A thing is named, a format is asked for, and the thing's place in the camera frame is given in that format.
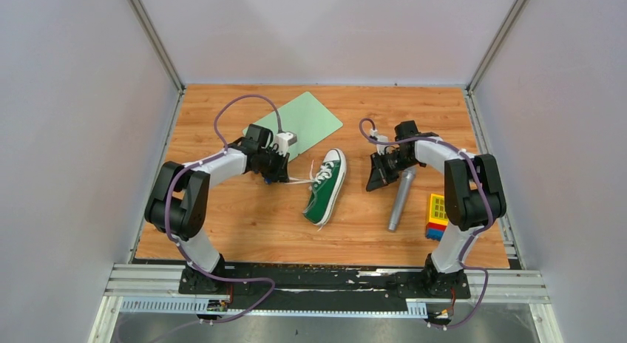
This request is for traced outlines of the green canvas sneaker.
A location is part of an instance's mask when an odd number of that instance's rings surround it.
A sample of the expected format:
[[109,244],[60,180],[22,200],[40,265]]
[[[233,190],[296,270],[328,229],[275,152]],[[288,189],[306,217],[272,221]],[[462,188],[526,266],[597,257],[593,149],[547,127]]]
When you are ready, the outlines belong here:
[[311,195],[303,211],[305,219],[319,228],[331,219],[333,208],[348,173],[345,154],[338,148],[325,155],[318,172],[311,177]]

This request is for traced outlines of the white shoelace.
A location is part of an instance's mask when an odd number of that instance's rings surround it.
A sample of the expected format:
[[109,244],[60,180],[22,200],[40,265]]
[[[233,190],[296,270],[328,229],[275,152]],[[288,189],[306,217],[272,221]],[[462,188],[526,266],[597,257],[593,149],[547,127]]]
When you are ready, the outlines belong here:
[[339,167],[337,161],[323,161],[316,174],[313,167],[310,168],[308,179],[291,177],[289,184],[309,185],[310,197],[302,211],[303,217],[315,225],[320,231],[331,218],[333,207],[333,195],[336,193],[335,186],[339,175],[336,169]]

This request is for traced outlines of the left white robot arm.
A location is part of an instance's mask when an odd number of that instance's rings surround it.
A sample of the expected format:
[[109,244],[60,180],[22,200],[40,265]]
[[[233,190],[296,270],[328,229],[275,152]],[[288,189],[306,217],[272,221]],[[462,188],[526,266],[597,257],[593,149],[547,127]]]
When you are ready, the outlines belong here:
[[251,124],[224,150],[191,163],[164,163],[149,195],[144,219],[177,246],[186,260],[182,286],[219,293],[228,278],[223,255],[204,232],[209,192],[222,182],[253,172],[267,184],[286,183],[293,132]]

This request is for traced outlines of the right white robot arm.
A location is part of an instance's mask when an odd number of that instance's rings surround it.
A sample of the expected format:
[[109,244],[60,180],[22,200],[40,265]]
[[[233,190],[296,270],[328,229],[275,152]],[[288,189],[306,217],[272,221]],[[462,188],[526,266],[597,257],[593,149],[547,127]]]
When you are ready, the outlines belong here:
[[419,286],[430,296],[450,294],[468,268],[466,258],[479,235],[506,213],[498,164],[491,154],[472,154],[433,132],[420,132],[414,121],[395,128],[392,141],[375,126],[362,136],[377,148],[370,156],[367,191],[388,186],[414,166],[430,166],[444,176],[444,211],[448,223],[419,274]]

